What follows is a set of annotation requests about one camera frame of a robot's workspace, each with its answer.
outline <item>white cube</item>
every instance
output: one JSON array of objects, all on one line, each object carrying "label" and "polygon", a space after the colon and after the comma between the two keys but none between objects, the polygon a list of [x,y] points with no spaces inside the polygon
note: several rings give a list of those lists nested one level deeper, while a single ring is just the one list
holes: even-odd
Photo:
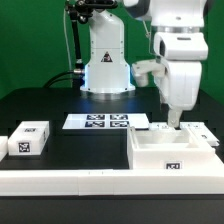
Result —
[{"label": "white cube", "polygon": [[6,156],[8,152],[8,137],[0,136],[0,161]]},{"label": "white cube", "polygon": [[49,134],[48,121],[22,122],[9,138],[9,155],[40,155]]}]

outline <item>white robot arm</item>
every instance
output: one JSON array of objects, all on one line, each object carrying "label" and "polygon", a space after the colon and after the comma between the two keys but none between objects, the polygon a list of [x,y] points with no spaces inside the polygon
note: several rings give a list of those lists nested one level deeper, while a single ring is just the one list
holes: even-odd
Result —
[{"label": "white robot arm", "polygon": [[179,126],[183,110],[197,99],[202,66],[208,46],[200,29],[204,26],[207,0],[123,0],[129,14],[151,21],[151,53],[154,61],[137,62],[132,68],[137,83],[147,85],[152,72],[161,103],[169,105],[168,125]]}]

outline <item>white container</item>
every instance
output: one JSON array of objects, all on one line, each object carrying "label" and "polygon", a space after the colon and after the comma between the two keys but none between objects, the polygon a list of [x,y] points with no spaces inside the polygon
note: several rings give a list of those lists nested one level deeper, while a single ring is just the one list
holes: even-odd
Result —
[{"label": "white container", "polygon": [[22,122],[9,138],[9,155],[40,155],[48,137],[48,121]]},{"label": "white container", "polygon": [[189,128],[128,128],[127,154],[130,169],[203,169],[221,164],[215,149]]}]

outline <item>black table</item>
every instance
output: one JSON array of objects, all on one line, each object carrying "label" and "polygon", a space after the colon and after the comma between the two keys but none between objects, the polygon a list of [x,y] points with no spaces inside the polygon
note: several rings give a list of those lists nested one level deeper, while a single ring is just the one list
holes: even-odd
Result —
[{"label": "black table", "polygon": [[[128,169],[126,130],[62,130],[70,113],[146,113],[166,121],[156,88],[114,102],[84,99],[72,89],[19,89],[0,100],[0,136],[21,121],[50,121],[51,135],[41,156],[9,157],[0,170]],[[224,106],[200,91],[193,111],[181,121],[200,121],[220,140],[224,161]],[[132,195],[1,197],[1,223],[223,223],[223,195]]]}]

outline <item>green background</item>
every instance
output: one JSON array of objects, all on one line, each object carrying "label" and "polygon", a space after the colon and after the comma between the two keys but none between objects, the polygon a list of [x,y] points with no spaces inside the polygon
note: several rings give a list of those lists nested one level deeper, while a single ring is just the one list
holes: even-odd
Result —
[{"label": "green background", "polygon": [[[0,98],[14,89],[41,87],[52,76],[68,70],[63,31],[65,0],[1,0],[0,2]],[[217,0],[205,18],[209,57],[203,62],[201,88],[224,103],[224,1]],[[122,6],[113,10],[126,29],[128,63],[150,58],[149,43],[141,22],[130,18]],[[67,28],[74,61],[70,21]],[[84,62],[89,54],[88,25],[80,26]],[[57,86],[69,86],[63,83]]]}]

